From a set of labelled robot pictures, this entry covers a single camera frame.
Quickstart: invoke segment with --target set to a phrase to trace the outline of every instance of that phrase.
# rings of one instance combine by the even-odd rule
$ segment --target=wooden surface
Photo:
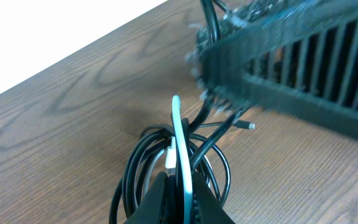
[[[197,1],[170,0],[0,95],[0,223],[107,223],[141,130],[169,122],[175,94],[184,116],[200,108],[184,56],[201,21]],[[275,113],[244,117],[257,129],[219,142],[235,222],[358,223],[358,142]]]

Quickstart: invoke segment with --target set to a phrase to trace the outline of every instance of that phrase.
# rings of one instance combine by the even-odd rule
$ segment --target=white background
[[[0,93],[164,1],[0,1]]]

